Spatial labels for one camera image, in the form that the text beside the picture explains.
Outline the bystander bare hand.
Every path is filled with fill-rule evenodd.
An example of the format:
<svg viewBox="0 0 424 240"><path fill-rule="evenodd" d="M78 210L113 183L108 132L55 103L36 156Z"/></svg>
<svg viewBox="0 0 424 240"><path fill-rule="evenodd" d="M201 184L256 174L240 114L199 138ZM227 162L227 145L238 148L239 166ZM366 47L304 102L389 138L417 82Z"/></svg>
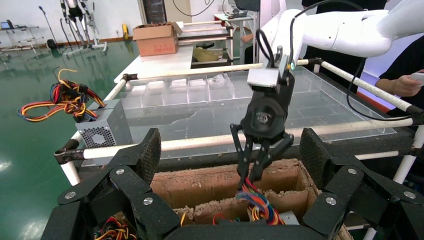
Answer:
<svg viewBox="0 0 424 240"><path fill-rule="evenodd" d="M413 97L422 86L418 80L412 78L412 75L402 75L392 81L391 91L398 97Z"/></svg>

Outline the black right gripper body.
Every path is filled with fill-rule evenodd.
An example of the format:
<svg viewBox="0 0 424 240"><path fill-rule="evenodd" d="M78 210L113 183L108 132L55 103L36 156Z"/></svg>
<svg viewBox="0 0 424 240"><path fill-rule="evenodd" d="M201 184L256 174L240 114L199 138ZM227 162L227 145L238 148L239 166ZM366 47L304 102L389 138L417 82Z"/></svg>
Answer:
<svg viewBox="0 0 424 240"><path fill-rule="evenodd" d="M273 145L283 139L295 77L290 71L249 71L247 84L253 90L245 117L240 124L253 136L253 142Z"/></svg>

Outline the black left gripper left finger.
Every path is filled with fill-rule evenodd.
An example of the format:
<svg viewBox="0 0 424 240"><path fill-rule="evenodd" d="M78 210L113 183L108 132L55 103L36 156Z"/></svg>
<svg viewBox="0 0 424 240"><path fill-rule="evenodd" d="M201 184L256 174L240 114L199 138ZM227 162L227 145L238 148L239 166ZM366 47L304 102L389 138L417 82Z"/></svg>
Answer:
<svg viewBox="0 0 424 240"><path fill-rule="evenodd" d="M151 128L141 143L120 149L104 169L58 196L42 239L92 239L107 218L120 212L137 239L165 239L181 223L151 188L160 158L160 132Z"/></svg>

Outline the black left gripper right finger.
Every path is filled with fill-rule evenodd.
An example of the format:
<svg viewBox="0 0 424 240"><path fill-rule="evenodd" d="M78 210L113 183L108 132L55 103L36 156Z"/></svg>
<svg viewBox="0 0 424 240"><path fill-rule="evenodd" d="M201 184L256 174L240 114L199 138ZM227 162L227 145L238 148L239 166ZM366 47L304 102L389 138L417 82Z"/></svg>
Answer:
<svg viewBox="0 0 424 240"><path fill-rule="evenodd" d="M332 157L312 128L300 139L301 161L321 194L305 213L304 226L333 240L349 212L365 219L385 240L424 238L424 197L368 169L355 156Z"/></svg>

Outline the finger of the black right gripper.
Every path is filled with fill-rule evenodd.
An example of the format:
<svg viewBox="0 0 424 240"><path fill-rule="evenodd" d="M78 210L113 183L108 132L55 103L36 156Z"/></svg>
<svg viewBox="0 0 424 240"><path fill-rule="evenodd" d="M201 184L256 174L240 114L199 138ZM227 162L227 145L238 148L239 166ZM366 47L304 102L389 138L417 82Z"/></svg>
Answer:
<svg viewBox="0 0 424 240"><path fill-rule="evenodd" d="M264 169L276 160L280 154L286 152L293 143L294 135L287 132L283 134L282 140L274 148L270 148L270 142L265 140L256 156L256 160L249 175L249 181L253 183L261 180Z"/></svg>
<svg viewBox="0 0 424 240"><path fill-rule="evenodd" d="M253 151L253 136L249 134L246 130L243 129L241 124L230 124L230 131L232 135L232 139L234 142L235 150L238 157L237 162L237 173L240 176L240 180L238 183L237 190L242 191L243 185L247 182L254 182L255 181L255 174L254 171L249 173L250 164L251 162L251 156ZM239 131L243 131L245 136L245 146L242 148L241 141L239 138Z"/></svg>

